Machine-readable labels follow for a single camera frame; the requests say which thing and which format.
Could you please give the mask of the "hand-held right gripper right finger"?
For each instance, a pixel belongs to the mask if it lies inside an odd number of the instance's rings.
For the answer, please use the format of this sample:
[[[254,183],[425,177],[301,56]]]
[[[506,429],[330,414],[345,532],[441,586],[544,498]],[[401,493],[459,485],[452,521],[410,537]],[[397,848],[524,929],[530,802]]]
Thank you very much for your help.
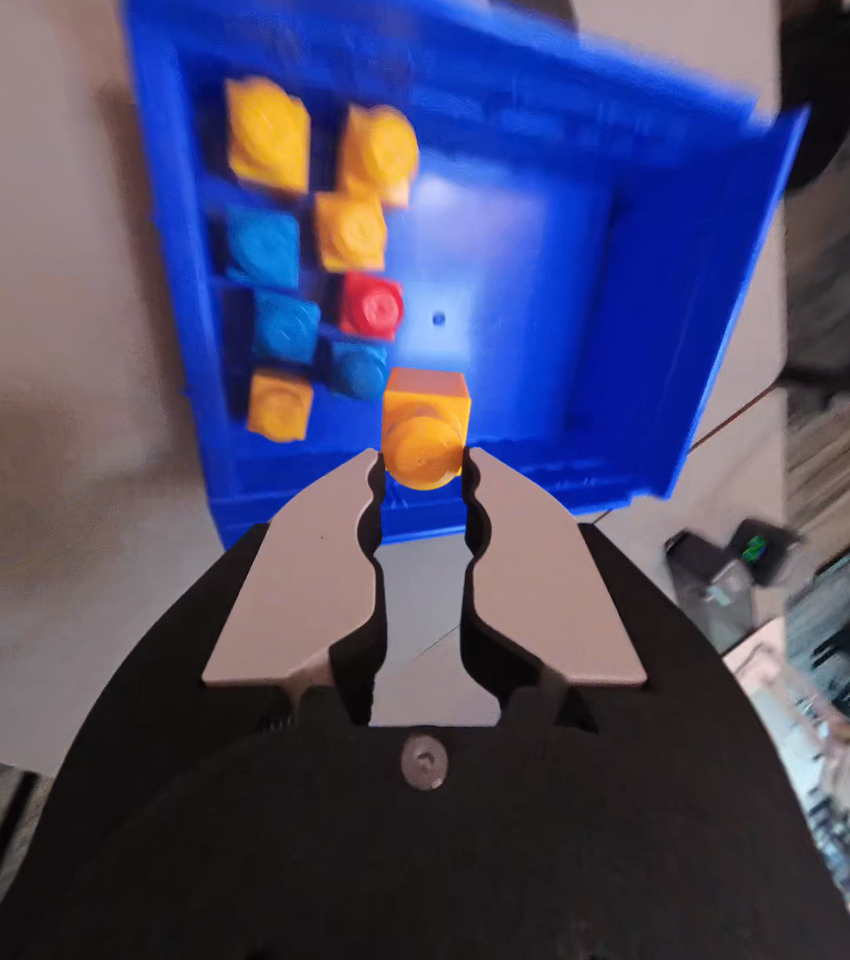
[[[557,706],[571,689],[636,690],[647,670],[573,515],[482,448],[465,450],[472,553],[460,655],[503,710],[523,689]]]

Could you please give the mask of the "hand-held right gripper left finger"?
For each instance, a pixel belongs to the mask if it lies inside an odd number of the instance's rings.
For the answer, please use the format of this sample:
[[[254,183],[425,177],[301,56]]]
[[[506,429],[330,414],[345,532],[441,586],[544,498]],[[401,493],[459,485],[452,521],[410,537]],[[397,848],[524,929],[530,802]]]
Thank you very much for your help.
[[[387,649],[383,495],[383,458],[369,448],[274,515],[204,667],[207,687],[277,688],[294,709],[327,687],[355,724],[370,722]]]

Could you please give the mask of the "yellow mega block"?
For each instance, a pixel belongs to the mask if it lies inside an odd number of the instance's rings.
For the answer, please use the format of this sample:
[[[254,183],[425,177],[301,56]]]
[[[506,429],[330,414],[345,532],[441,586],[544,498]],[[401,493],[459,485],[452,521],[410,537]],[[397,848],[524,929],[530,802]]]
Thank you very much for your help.
[[[383,392],[381,451],[393,480],[434,491],[461,473],[471,414],[463,373],[395,366]]]

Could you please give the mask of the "blue plastic bin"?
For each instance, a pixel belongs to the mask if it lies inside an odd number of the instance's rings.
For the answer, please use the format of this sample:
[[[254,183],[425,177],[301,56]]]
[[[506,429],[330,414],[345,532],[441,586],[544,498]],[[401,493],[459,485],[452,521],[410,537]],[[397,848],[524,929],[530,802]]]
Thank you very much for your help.
[[[342,283],[311,200],[227,162],[226,81],[265,77],[311,116],[312,190],[334,185],[351,105],[405,114],[422,147],[389,212],[384,274],[406,317],[392,366],[461,372],[468,442],[574,514],[671,493],[803,135],[732,86],[513,6],[127,2],[156,226],[215,528],[225,547],[320,475],[379,445],[381,405],[331,385]],[[299,293],[319,303],[305,439],[244,427],[255,292],[226,266],[231,210],[301,224]]]

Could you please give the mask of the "dark device box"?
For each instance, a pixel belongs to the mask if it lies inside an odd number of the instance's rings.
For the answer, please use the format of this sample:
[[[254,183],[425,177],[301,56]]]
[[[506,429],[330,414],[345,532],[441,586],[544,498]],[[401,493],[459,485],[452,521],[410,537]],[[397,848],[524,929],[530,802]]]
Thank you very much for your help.
[[[727,543],[685,529],[664,547],[676,605],[719,654],[757,626],[756,595],[784,582],[805,544],[790,527],[743,519]]]

